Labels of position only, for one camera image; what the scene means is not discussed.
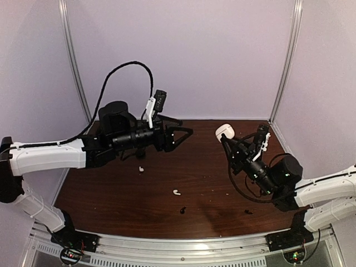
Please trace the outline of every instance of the brown wooden surface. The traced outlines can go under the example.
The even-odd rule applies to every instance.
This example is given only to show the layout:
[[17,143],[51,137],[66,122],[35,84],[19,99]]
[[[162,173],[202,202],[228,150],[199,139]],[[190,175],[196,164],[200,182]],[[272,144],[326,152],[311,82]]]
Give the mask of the brown wooden surface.
[[[214,135],[223,123],[230,123],[242,137],[262,122],[185,121],[194,135],[173,152],[150,147],[144,160],[117,159],[102,168],[70,170],[56,205],[71,214],[79,230],[141,238],[208,238],[288,228],[294,212],[250,202],[234,190]],[[264,161],[282,152],[271,130]],[[242,173],[235,177],[240,188],[244,178]],[[174,189],[181,196],[174,195]]]

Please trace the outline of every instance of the black bracket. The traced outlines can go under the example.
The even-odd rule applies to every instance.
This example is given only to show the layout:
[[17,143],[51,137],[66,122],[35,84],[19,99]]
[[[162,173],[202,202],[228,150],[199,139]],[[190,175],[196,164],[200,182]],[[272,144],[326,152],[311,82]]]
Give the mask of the black bracket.
[[267,235],[270,251],[288,249],[314,240],[313,233],[304,227],[305,213],[306,210],[303,210],[294,215],[290,230]]

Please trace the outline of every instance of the white wall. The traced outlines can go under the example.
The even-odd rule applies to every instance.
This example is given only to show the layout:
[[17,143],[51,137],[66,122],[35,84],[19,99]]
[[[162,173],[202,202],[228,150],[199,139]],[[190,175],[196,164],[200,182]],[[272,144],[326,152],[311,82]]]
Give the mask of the white wall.
[[[84,127],[57,0],[0,2],[0,138],[36,142],[71,137]],[[62,170],[24,176],[52,201]],[[0,266],[18,266],[30,220],[0,205]]]
[[[138,60],[168,92],[168,116],[269,118],[293,8],[293,0],[69,1],[89,106],[108,72]],[[140,115],[148,95],[146,72],[133,66],[112,76],[102,103],[125,100]]]
[[[356,2],[304,1],[293,66],[276,124],[306,178],[356,163]],[[334,224],[356,266],[356,218]]]

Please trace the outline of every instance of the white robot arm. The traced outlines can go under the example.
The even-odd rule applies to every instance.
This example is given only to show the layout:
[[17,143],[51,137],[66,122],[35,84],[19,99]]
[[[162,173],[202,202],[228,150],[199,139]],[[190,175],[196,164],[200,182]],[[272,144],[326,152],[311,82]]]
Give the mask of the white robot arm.
[[[77,232],[69,214],[46,203],[22,175],[58,168],[101,167],[128,149],[137,149],[140,152],[137,157],[144,156],[142,151],[150,145],[154,145],[157,151],[173,151],[193,131],[181,127],[180,120],[158,115],[165,98],[166,92],[157,90],[149,100],[152,103],[154,99],[155,105],[147,105],[146,118],[141,120],[128,112],[125,102],[107,104],[99,110],[100,126],[95,135],[31,144],[12,142],[11,137],[3,138],[0,146],[0,202],[12,203],[45,224],[54,241],[64,248],[81,249],[89,235],[82,236]],[[175,139],[177,131],[185,134]]]
[[[298,245],[301,240],[312,241],[311,232],[355,215],[356,165],[335,174],[304,180],[301,179],[303,168],[290,154],[278,155],[284,157],[273,166],[262,161],[261,152],[268,145],[268,126],[260,125],[256,133],[238,139],[230,125],[222,125],[215,135],[226,152],[231,167],[230,180],[243,197],[258,203],[273,203],[281,211],[329,200],[324,205],[296,213],[291,230],[286,234],[268,235],[270,250],[282,249],[283,242]],[[232,179],[231,169],[235,175],[246,172],[265,195],[272,195],[271,200],[254,199],[244,194]]]

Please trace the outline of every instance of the cable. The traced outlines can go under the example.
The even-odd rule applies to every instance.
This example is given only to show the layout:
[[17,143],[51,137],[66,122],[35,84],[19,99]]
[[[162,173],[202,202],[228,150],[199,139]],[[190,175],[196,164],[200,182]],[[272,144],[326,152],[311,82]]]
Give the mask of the cable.
[[251,133],[249,135],[246,135],[245,137],[241,138],[235,145],[234,147],[232,148],[232,151],[231,153],[229,154],[228,150],[227,150],[227,147],[223,144],[223,148],[224,148],[224,151],[228,157],[228,175],[229,175],[229,179],[232,183],[232,185],[234,186],[235,190],[241,195],[243,196],[244,198],[252,201],[252,202],[256,202],[256,203],[260,203],[260,204],[268,204],[268,203],[273,203],[274,201],[278,201],[280,199],[285,199],[286,197],[288,197],[289,195],[293,194],[294,192],[291,192],[289,195],[287,196],[281,196],[281,197],[278,197],[274,200],[270,199],[270,200],[260,200],[260,199],[255,199],[253,197],[250,197],[248,195],[246,195],[244,192],[241,191],[241,189],[239,189],[239,187],[237,186],[234,178],[233,178],[233,175],[231,174],[231,160],[232,160],[232,156],[233,154],[236,152],[234,150],[235,147],[237,147],[240,143],[242,143],[243,141],[249,139],[249,138],[252,138],[256,135],[256,133]]
[[256,195],[256,194],[249,188],[249,186],[247,185],[247,175],[245,176],[245,186],[246,186],[247,190],[248,190],[251,194],[253,194],[255,197],[257,197],[257,198],[260,198],[260,197],[261,197],[261,191],[260,191],[260,196],[258,196],[258,195]]
[[317,245],[315,246],[313,252],[312,252],[305,260],[302,261],[303,263],[306,262],[307,260],[309,260],[309,259],[315,254],[315,252],[316,252],[316,250],[317,250],[317,248],[318,248],[318,246],[319,246],[320,237],[321,237],[320,229],[318,229],[318,232],[319,232],[319,237],[318,237]]
[[271,165],[272,165],[273,161],[275,161],[275,160],[278,159],[279,157],[287,156],[287,155],[291,155],[291,153],[281,153],[281,154],[275,155],[275,156],[271,159],[271,161],[269,162],[269,165],[268,165],[268,166],[271,168]]
[[[95,122],[95,118],[96,118],[96,115],[98,113],[98,110],[99,110],[99,106],[100,106],[100,102],[101,102],[101,99],[102,99],[102,96],[104,94],[104,90],[105,90],[105,87],[106,87],[106,83],[108,81],[108,79],[110,78],[111,75],[113,75],[116,71],[118,71],[119,69],[123,68],[123,67],[126,67],[128,65],[139,65],[141,67],[143,67],[149,74],[150,76],[150,83],[151,83],[151,86],[150,86],[150,97],[152,97],[153,95],[153,89],[154,89],[154,78],[153,78],[153,75],[152,75],[152,72],[151,70],[143,63],[139,62],[139,61],[130,61],[130,62],[126,62],[124,64],[121,64],[119,66],[117,66],[116,68],[114,68],[111,72],[109,72],[109,74],[106,76],[105,80],[104,80],[104,83],[102,85],[102,88],[101,88],[101,91],[100,91],[100,95],[99,95],[99,98],[98,98],[98,101],[96,103],[96,107],[95,107],[95,110],[94,110],[94,114],[93,114],[93,117],[91,118],[91,121],[89,122],[89,124],[79,133],[77,134],[76,136],[72,137],[72,138],[69,138],[69,139],[66,139],[64,141],[60,141],[60,142],[48,142],[48,143],[42,143],[42,144],[26,144],[26,145],[22,145],[22,146],[19,146],[18,148],[19,149],[25,149],[25,148],[30,148],[30,147],[44,147],[44,146],[57,146],[57,145],[64,145],[64,144],[67,144],[67,143],[70,143],[72,141],[74,141],[75,139],[79,138],[80,136],[82,136],[83,134],[86,133],[86,131],[92,126],[92,124]],[[16,149],[17,147],[13,146],[13,147],[10,147],[8,148],[7,150],[4,150],[2,151],[1,153],[4,153],[5,151],[8,151],[8,150],[11,150],[11,149]]]
[[288,197],[289,195],[293,194],[294,192],[291,192],[289,195],[287,196],[281,196],[281,197],[277,197],[276,199],[272,200],[260,200],[260,199],[254,199],[253,197],[247,196],[244,192],[241,191],[241,189],[239,189],[239,187],[237,186],[237,184],[235,183],[235,180],[233,178],[233,175],[231,174],[231,162],[229,161],[228,164],[228,174],[229,174],[229,179],[231,181],[231,183],[233,184],[235,190],[244,198],[252,201],[252,202],[256,202],[256,203],[260,203],[260,204],[268,204],[268,203],[273,203],[274,201],[278,201],[281,199],[285,199],[286,197]]

